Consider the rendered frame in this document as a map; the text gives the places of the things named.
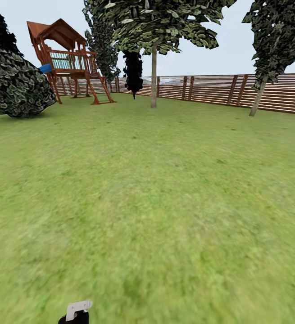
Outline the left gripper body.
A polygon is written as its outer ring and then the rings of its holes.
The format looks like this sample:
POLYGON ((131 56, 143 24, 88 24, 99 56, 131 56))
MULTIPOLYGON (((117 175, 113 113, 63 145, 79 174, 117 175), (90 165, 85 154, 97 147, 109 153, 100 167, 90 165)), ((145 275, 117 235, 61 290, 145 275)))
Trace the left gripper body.
POLYGON ((89 324, 89 313, 86 311, 78 313, 77 317, 72 321, 66 321, 66 317, 62 317, 58 324, 89 324))

